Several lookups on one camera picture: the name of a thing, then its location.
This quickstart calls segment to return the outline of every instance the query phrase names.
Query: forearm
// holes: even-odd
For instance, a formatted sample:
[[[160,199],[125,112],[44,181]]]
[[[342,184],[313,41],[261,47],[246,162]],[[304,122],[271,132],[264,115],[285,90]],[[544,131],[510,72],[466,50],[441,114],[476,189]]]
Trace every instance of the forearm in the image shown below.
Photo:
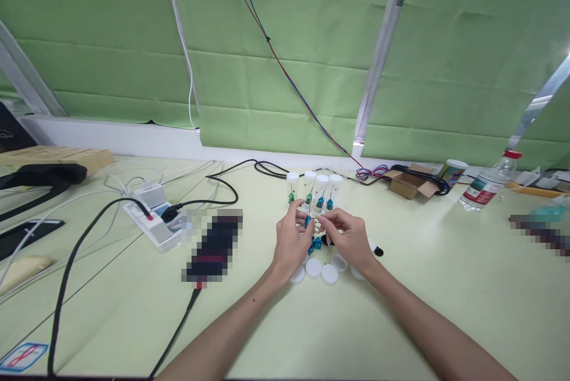
[[[396,280],[380,263],[363,272],[444,380],[515,380],[479,344]]]
[[[283,281],[270,268],[162,371],[160,381],[218,381],[249,338]]]

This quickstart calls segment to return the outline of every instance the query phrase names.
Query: red bottle cap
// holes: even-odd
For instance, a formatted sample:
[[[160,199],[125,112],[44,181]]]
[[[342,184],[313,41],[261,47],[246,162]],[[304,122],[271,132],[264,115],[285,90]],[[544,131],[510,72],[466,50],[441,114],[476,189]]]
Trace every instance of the red bottle cap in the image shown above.
[[[507,150],[503,154],[503,157],[514,158],[515,160],[521,158],[523,156],[522,153],[518,153],[517,151]]]

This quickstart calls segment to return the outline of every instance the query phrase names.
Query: person's left hand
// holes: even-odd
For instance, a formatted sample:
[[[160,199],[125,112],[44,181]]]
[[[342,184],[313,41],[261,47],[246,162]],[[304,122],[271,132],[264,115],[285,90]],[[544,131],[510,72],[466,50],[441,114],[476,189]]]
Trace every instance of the person's left hand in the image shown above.
[[[303,199],[299,199],[291,203],[287,214],[277,223],[277,244],[271,268],[285,281],[303,264],[315,231],[314,218],[309,221],[305,231],[304,225],[308,215],[297,210],[303,202]]]

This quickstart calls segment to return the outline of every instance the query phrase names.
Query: bottle label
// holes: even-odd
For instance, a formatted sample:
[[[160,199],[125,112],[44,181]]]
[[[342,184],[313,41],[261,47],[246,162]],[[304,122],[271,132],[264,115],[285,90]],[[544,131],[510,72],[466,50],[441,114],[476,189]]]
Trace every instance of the bottle label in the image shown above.
[[[463,193],[463,197],[475,203],[486,205],[493,197],[495,197],[495,194],[501,191],[503,186],[504,184],[478,177]]]

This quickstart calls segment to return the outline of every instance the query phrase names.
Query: desk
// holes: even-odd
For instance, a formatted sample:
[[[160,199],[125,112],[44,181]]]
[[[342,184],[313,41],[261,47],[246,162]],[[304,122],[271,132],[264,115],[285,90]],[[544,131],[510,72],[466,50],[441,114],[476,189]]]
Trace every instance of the desk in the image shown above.
[[[160,160],[138,157],[116,157],[116,160],[136,160],[140,163],[148,163],[151,166],[164,169],[165,174],[191,166],[193,163],[183,160]],[[200,167],[202,164],[203,163],[197,164],[195,168]],[[210,163],[200,172],[166,184],[165,190],[167,195],[173,201],[180,200],[200,181],[204,180],[205,174],[208,174],[214,169],[219,169],[217,166],[217,163]],[[0,224],[0,231],[9,230],[27,220],[40,219],[61,203],[76,196],[92,191],[109,191],[108,188],[103,186],[103,180],[108,173],[117,175],[117,177],[124,182],[134,176],[144,176],[148,180],[157,179],[159,177],[156,171],[145,166],[132,163],[118,164],[116,167],[112,167],[101,174],[88,178],[78,186],[73,186],[70,190],[56,198],[6,220]],[[176,176],[177,175],[167,177],[166,180]],[[21,195],[10,196],[5,196],[4,193],[0,192],[0,211],[4,212],[9,207],[16,207],[27,201],[31,201],[38,195],[41,195],[42,192],[45,191],[28,192]],[[86,196],[63,207],[58,212],[55,212],[51,218],[64,220],[66,224],[59,230],[32,243],[30,246],[24,247],[17,258],[28,255],[43,255],[55,261],[66,259],[80,234],[87,228],[97,212],[101,210],[106,203],[118,198],[118,196],[118,193],[99,193]],[[99,221],[90,236],[86,239],[85,247],[105,233],[114,211],[114,208],[110,208],[107,211],[107,214]],[[72,275],[69,278],[67,286],[66,299],[70,299],[81,287],[92,280],[98,272],[103,270],[140,235],[140,230],[134,226],[131,219],[120,209],[109,235],[86,253],[82,254],[74,263]],[[5,268],[7,263],[8,259],[4,259],[0,262],[0,270]],[[9,352],[14,345],[29,335],[33,329],[44,322],[46,318],[53,313],[64,266],[65,265],[61,265],[59,268],[50,271],[41,278],[41,280],[30,284],[27,288],[0,304],[1,356]]]
[[[228,276],[197,300],[167,361],[232,305],[273,256],[275,223],[284,214],[284,182],[252,166],[224,175],[239,193],[243,233]],[[213,181],[192,196],[208,196]],[[570,266],[532,237],[511,230],[508,217],[546,199],[505,193],[481,213],[454,204],[463,186],[431,201],[408,201],[382,182],[348,183],[347,209],[366,220],[382,246],[383,264],[521,380],[565,379],[570,348]],[[231,192],[220,186],[216,197]],[[315,251],[329,262],[335,249]],[[62,311],[56,371],[63,376],[148,376],[191,295],[180,279],[189,249],[160,254],[136,239]],[[71,277],[79,276],[79,266]],[[27,341],[49,342],[52,318]],[[45,374],[46,356],[26,371]],[[413,340],[371,287],[349,271],[334,287],[305,278],[266,314],[229,378],[436,379]]]

